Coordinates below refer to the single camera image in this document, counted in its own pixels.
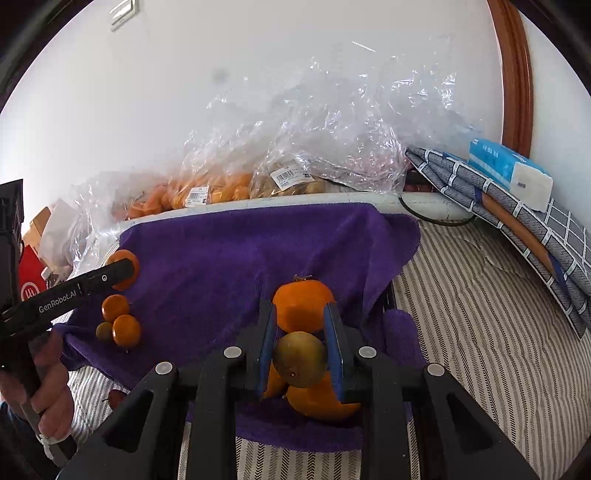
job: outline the tissue box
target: tissue box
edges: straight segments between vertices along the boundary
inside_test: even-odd
[[[475,138],[468,164],[492,178],[532,210],[545,212],[553,180],[539,165],[503,145]]]

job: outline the checkered fabric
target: checkered fabric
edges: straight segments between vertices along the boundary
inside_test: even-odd
[[[531,210],[520,200],[475,170],[467,161],[434,150],[409,147],[407,158],[445,196],[496,226],[528,261],[550,290],[579,338],[591,325],[591,240],[585,227],[554,201],[546,212]],[[517,218],[546,247],[556,276],[516,236],[482,205],[482,192]]]

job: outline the blue gripper pad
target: blue gripper pad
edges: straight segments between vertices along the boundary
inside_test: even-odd
[[[324,339],[326,341],[326,350],[328,352],[330,380],[333,391],[339,401],[343,401],[343,358],[340,352],[339,341],[335,329],[335,319],[333,315],[338,311],[336,305],[331,308],[330,304],[324,307]]]
[[[267,328],[265,329],[265,336],[263,337],[261,354],[259,356],[259,381],[255,390],[259,397],[263,395],[267,389],[269,369],[273,358],[273,347],[280,336],[281,332],[279,328],[277,328],[277,310],[275,305],[271,304],[269,318],[267,320]]]

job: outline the purple towel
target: purple towel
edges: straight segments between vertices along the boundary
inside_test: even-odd
[[[332,290],[343,322],[403,365],[421,367],[412,318],[385,314],[378,297],[413,257],[420,242],[414,219],[382,215],[367,204],[234,210],[142,223],[121,235],[141,272],[125,293],[142,326],[126,353],[95,339],[104,296],[73,312],[64,333],[69,369],[98,368],[133,386],[157,363],[183,366],[232,345],[256,322],[261,298],[271,299],[294,275],[312,275]],[[358,421],[331,426],[309,420],[283,399],[240,404],[236,434],[268,445],[330,452],[361,447]]]

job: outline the light switch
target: light switch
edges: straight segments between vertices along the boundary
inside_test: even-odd
[[[115,31],[138,13],[138,1],[123,0],[109,13],[111,14],[111,31]]]

